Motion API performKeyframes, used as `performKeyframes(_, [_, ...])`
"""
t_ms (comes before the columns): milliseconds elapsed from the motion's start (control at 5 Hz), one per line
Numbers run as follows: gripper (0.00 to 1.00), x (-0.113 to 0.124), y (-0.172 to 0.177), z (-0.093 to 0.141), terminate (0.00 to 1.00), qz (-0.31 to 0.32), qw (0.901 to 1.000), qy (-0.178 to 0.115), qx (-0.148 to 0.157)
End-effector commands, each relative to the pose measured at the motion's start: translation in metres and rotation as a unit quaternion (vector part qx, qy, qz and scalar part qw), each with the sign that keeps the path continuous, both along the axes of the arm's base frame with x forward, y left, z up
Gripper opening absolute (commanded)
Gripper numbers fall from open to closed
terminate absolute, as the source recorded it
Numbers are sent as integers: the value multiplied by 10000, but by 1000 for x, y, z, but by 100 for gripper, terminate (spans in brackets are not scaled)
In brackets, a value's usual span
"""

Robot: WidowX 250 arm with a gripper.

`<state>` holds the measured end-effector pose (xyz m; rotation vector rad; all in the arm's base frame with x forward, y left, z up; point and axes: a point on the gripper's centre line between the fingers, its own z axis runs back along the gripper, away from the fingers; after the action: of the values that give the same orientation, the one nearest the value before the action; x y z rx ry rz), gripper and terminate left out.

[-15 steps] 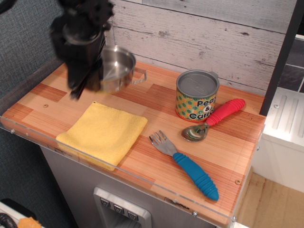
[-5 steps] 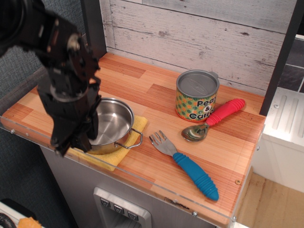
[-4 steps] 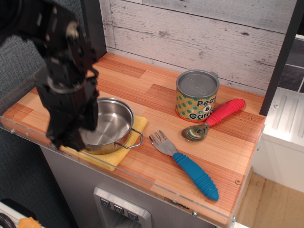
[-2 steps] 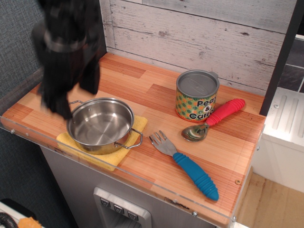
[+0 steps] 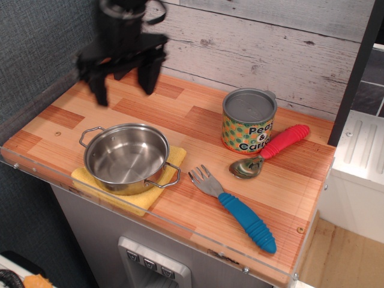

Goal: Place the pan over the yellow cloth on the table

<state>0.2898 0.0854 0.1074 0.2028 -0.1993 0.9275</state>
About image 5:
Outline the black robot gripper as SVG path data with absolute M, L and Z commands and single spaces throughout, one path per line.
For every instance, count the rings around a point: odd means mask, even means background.
M 96 37 L 77 56 L 77 68 L 82 80 L 88 82 L 97 103 L 107 107 L 107 74 L 121 64 L 138 68 L 138 81 L 147 95 L 154 92 L 161 65 L 166 58 L 164 34 L 142 32 L 142 25 L 162 22 L 167 8 L 158 1 L 163 13 L 143 20 L 146 1 L 97 1 L 95 14 Z

